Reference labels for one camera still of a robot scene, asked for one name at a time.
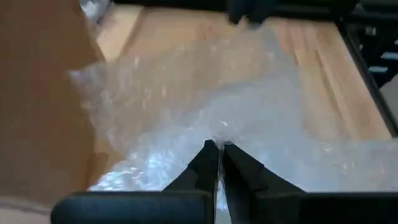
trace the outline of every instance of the wooden surface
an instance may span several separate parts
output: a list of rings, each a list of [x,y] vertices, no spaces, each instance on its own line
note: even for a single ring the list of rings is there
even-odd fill
[[[139,6],[116,5],[106,15],[96,39],[106,60],[119,57],[132,35],[141,9]]]
[[[125,38],[124,50],[120,51],[132,61],[138,55],[158,55],[198,40],[230,37],[245,29],[243,23],[237,27],[229,25],[221,13],[179,9],[143,9],[134,21],[134,30]],[[272,27],[280,47],[300,68],[305,95],[303,126],[314,137],[391,138],[333,23],[272,18],[265,26]],[[97,151],[107,157],[98,165],[101,171],[97,173],[121,159],[101,144]]]

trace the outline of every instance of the cardboard box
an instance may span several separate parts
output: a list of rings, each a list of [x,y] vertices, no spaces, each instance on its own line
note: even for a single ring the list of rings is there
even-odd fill
[[[67,71],[101,55],[79,0],[1,4],[0,223],[42,222],[88,186],[94,131]]]

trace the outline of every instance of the wooden table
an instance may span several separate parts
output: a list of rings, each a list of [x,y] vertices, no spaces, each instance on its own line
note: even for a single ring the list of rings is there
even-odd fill
[[[280,47],[301,69],[304,126],[316,138],[390,139],[356,65],[331,22],[271,18]],[[107,60],[120,55],[157,55],[196,40],[228,37],[240,30],[217,12],[116,6],[97,39]],[[92,180],[123,159],[98,140]]]

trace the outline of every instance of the black glove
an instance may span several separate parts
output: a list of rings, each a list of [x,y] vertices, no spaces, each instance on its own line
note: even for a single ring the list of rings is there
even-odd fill
[[[249,22],[260,24],[277,7],[279,0],[228,0],[229,21],[237,24],[243,16]]]

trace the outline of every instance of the bubble wrap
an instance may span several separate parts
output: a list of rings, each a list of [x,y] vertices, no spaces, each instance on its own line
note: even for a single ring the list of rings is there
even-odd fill
[[[71,73],[98,135],[126,156],[90,190],[162,190],[206,139],[232,141],[309,192],[396,190],[398,144],[304,128],[299,68],[267,26]],[[217,223],[230,223],[223,183]]]

